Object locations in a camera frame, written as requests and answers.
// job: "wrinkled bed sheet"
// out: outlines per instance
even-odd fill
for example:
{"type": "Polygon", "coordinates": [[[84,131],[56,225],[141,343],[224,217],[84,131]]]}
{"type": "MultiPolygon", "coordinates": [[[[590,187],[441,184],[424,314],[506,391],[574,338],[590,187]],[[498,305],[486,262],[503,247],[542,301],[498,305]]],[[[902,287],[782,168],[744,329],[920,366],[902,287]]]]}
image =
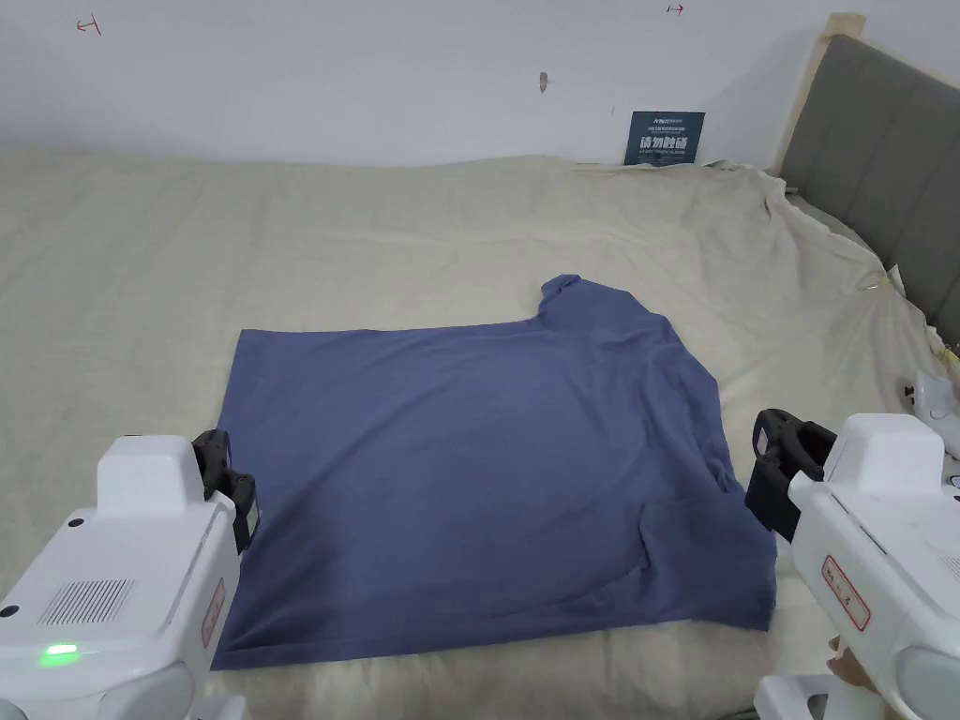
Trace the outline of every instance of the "wrinkled bed sheet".
{"type": "MultiPolygon", "coordinates": [[[[838,429],[942,372],[873,255],[745,168],[553,158],[426,169],[116,156],[0,161],[0,591],[129,433],[216,422],[243,327],[531,316],[544,278],[629,290],[716,377],[738,478],[757,411],[838,429]]],[[[770,672],[819,672],[829,627],[788,559],[773,630],[678,622],[214,676],[254,717],[704,718],[770,672]]]]}

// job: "white wall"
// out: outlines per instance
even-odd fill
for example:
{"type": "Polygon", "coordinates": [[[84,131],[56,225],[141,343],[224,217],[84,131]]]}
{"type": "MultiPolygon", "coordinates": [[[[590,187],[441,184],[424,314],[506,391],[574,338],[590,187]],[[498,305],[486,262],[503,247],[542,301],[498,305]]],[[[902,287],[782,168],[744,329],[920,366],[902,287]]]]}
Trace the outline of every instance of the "white wall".
{"type": "Polygon", "coordinates": [[[679,17],[668,4],[4,0],[0,142],[359,164],[619,162],[632,110],[702,109],[701,161],[765,167],[833,11],[866,13],[868,36],[960,79],[955,0],[687,0],[679,17]],[[102,36],[76,29],[91,12],[102,36]],[[555,81],[543,94],[541,71],[555,81]]]}

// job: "upholstered headboard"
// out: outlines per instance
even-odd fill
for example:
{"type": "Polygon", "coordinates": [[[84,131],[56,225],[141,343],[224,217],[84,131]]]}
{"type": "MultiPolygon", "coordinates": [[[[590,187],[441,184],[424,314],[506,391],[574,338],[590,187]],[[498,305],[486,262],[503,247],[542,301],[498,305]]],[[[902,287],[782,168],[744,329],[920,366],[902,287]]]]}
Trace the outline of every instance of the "upholstered headboard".
{"type": "Polygon", "coordinates": [[[899,265],[907,297],[960,342],[960,89],[836,36],[780,175],[899,265]]]}

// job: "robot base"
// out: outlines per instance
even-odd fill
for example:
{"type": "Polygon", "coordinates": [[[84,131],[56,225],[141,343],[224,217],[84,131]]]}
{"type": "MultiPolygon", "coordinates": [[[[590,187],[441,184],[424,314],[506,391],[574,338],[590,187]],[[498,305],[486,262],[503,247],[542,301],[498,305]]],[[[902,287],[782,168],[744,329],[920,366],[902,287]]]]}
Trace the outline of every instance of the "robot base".
{"type": "Polygon", "coordinates": [[[882,720],[884,703],[832,675],[778,675],[760,681],[754,708],[760,720],[882,720]]]}

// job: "hand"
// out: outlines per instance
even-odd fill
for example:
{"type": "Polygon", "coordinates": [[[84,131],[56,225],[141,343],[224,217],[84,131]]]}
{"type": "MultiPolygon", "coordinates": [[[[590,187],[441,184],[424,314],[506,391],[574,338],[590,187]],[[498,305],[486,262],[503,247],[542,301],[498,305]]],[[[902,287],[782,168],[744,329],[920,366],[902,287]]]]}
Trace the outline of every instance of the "hand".
{"type": "MultiPolygon", "coordinates": [[[[836,652],[840,648],[840,638],[835,637],[830,641],[830,650],[836,652]]],[[[874,681],[870,679],[870,676],[867,675],[867,671],[863,669],[863,665],[860,664],[860,661],[853,656],[853,653],[850,651],[850,648],[846,648],[839,658],[832,658],[827,660],[827,667],[830,669],[830,672],[836,675],[840,680],[846,684],[853,685],[854,687],[862,687],[865,690],[870,690],[871,692],[879,695],[880,693],[876,692],[876,685],[874,681]]],[[[889,705],[884,703],[885,714],[884,720],[901,720],[900,716],[891,708],[889,705]]]]}

